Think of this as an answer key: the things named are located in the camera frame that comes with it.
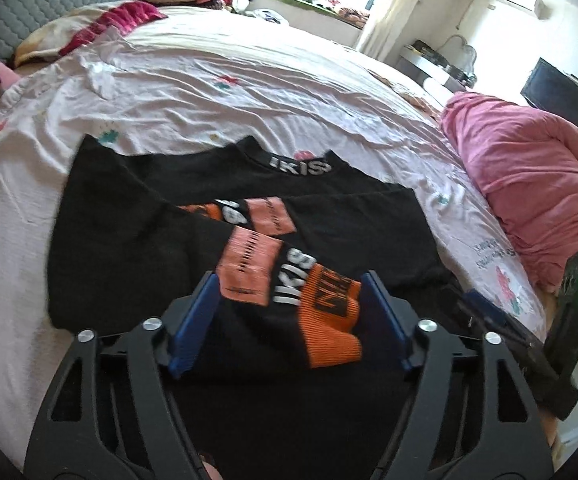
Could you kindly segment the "black sweater with orange cuffs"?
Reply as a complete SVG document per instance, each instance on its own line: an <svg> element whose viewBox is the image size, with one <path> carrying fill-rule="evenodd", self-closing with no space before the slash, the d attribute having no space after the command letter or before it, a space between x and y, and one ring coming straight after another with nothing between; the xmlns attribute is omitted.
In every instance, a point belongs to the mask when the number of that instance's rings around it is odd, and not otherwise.
<svg viewBox="0 0 578 480"><path fill-rule="evenodd" d="M359 306L370 270L453 326L462 289L410 188L254 138L125 156L88 136L52 233L48 313L71 333L117 334L215 272L221 304L177 385L195 447L227 479L366 479L408 394Z"/></svg>

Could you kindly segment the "pink crumpled duvet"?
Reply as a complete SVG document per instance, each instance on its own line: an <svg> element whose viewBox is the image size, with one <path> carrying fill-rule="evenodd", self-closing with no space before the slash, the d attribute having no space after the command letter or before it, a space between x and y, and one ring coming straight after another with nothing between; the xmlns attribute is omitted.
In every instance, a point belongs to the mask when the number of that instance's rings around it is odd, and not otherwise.
<svg viewBox="0 0 578 480"><path fill-rule="evenodd" d="M578 127L476 92L456 93L440 127L530 282L556 292L567 260L578 252Z"/></svg>

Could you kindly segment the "black monitor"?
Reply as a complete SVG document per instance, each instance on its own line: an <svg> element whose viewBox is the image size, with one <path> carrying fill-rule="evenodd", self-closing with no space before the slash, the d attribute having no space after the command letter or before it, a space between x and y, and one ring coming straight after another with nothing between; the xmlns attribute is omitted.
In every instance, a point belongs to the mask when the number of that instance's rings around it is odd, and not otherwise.
<svg viewBox="0 0 578 480"><path fill-rule="evenodd" d="M578 80L539 58L520 91L527 103L578 127Z"/></svg>

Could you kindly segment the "grey side desk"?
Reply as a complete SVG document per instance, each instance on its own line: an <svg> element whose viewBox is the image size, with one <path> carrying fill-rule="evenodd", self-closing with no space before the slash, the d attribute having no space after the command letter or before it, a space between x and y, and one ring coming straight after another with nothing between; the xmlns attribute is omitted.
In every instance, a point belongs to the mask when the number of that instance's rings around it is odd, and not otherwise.
<svg viewBox="0 0 578 480"><path fill-rule="evenodd" d="M400 50L395 69L420 87L430 80L452 93L472 90L477 82L477 76L471 68L465 72L419 39Z"/></svg>

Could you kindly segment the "white window curtain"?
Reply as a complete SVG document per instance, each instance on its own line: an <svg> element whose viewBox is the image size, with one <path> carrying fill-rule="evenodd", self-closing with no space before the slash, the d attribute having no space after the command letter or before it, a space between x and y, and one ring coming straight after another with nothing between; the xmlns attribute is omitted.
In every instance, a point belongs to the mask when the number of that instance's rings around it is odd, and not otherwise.
<svg viewBox="0 0 578 480"><path fill-rule="evenodd" d="M376 0L354 49L385 61L419 0Z"/></svg>

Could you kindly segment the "pink strawberry print bedsheet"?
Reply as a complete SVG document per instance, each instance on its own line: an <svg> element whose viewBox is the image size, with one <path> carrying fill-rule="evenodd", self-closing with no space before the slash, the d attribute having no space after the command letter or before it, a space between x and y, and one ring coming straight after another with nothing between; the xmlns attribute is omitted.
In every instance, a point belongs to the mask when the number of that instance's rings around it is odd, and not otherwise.
<svg viewBox="0 0 578 480"><path fill-rule="evenodd" d="M86 134L126 154L187 154L254 136L285 156L333 151L412 188L460 284L539 338L542 302L486 200L404 77L287 26L166 10L22 77L0 99L0 449L21 465L70 337L46 312L45 263L71 159Z"/></svg>

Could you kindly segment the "red and cream blanket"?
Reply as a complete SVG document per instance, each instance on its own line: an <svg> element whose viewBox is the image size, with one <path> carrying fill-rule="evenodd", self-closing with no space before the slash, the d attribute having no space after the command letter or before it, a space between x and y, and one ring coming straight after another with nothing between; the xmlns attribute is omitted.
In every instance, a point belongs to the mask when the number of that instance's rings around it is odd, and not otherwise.
<svg viewBox="0 0 578 480"><path fill-rule="evenodd" d="M126 36L136 28L167 16L140 0L122 0L81 6L31 32L16 48L13 66L54 62L73 50L91 44L108 29Z"/></svg>

